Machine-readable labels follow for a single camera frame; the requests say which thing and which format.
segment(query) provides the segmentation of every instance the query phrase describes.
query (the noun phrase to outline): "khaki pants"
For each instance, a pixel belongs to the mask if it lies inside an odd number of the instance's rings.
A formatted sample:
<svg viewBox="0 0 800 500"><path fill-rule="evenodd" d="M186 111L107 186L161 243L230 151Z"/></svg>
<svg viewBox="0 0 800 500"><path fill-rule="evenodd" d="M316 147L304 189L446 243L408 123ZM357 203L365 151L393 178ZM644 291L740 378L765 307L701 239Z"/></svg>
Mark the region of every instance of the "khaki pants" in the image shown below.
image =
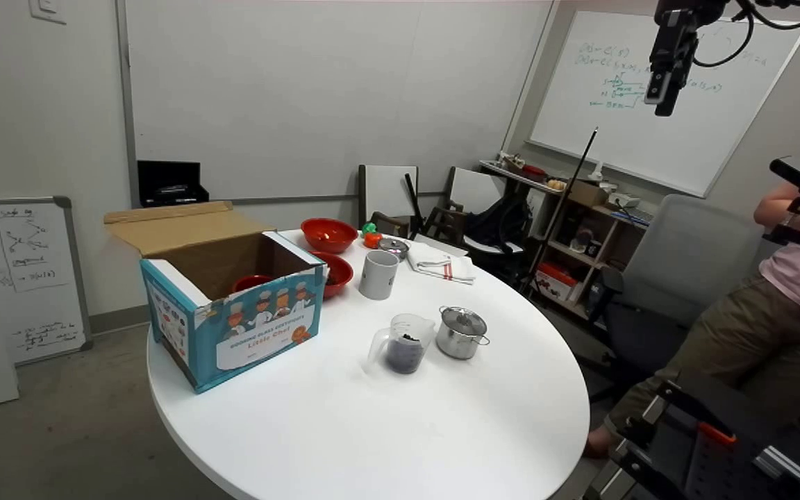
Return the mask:
<svg viewBox="0 0 800 500"><path fill-rule="evenodd" d="M762 275L740 283L704 311L672 362L628 390L612 409L607 432L639 416L659 387L675 378L721 378L751 396L776 421L800 421L800 307Z"/></svg>

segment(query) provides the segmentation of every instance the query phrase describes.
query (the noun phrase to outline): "red bowl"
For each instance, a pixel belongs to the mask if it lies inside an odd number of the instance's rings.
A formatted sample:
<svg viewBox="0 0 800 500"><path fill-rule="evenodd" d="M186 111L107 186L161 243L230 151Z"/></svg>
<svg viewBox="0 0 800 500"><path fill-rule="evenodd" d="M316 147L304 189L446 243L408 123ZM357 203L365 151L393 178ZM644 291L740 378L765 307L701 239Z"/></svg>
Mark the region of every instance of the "red bowl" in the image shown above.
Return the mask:
<svg viewBox="0 0 800 500"><path fill-rule="evenodd" d="M344 259L322 259L322 261L329 264L329 282L326 282L322 301L330 301L330 297L343 296L343 290L353 278L353 266Z"/></svg>
<svg viewBox="0 0 800 500"><path fill-rule="evenodd" d="M343 221L305 221L301 222L312 251L322 259L343 257L351 243L357 239L357 228L344 225Z"/></svg>

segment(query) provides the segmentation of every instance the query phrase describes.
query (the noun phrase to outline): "printed label on box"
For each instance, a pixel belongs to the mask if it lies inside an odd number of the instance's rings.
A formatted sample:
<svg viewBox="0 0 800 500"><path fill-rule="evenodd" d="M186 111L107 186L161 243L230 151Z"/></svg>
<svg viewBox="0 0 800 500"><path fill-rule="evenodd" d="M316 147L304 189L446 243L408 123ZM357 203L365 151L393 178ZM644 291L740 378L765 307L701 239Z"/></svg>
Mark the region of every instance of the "printed label on box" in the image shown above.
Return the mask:
<svg viewBox="0 0 800 500"><path fill-rule="evenodd" d="M216 344L216 366L221 369L239 369L244 364L257 364L258 358L268 358L289 344L301 344L312 340L312 323L314 309L296 311L289 318L269 321L264 325L257 325L253 332L244 332L239 336L230 336Z"/></svg>
<svg viewBox="0 0 800 500"><path fill-rule="evenodd" d="M154 311L155 311L159 332L169 340L169 344L179 351L179 357L189 366L189 325L186 325L186 318L155 287L148 287L148 290L150 290L150 304L154 304Z"/></svg>

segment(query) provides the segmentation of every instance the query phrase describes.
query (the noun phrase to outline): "person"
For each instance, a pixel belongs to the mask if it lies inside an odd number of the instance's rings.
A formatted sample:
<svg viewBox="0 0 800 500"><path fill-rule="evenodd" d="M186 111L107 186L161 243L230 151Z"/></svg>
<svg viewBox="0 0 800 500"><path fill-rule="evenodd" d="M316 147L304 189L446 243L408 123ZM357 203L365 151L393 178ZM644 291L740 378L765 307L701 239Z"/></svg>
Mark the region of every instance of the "person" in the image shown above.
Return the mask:
<svg viewBox="0 0 800 500"><path fill-rule="evenodd" d="M790 212L798 197L798 186L782 184L757 205L757 222L800 232L800 215ZM740 387L782 423L800 421L800 244L778 248L757 275L705 309L672 362L628 390L590 434L586 457L607 458L626 421L639 416L665 380L690 376Z"/></svg>

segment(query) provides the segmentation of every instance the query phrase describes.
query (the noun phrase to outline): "box flap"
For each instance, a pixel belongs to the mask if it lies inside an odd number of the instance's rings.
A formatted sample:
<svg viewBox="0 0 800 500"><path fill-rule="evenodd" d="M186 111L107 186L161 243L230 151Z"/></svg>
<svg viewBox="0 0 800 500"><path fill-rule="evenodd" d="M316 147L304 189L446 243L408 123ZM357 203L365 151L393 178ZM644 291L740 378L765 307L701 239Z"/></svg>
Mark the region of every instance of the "box flap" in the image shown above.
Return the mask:
<svg viewBox="0 0 800 500"><path fill-rule="evenodd" d="M141 257L159 257L175 248L262 234L264 225L233 212L233 203L161 205L109 215L112 236L128 243Z"/></svg>

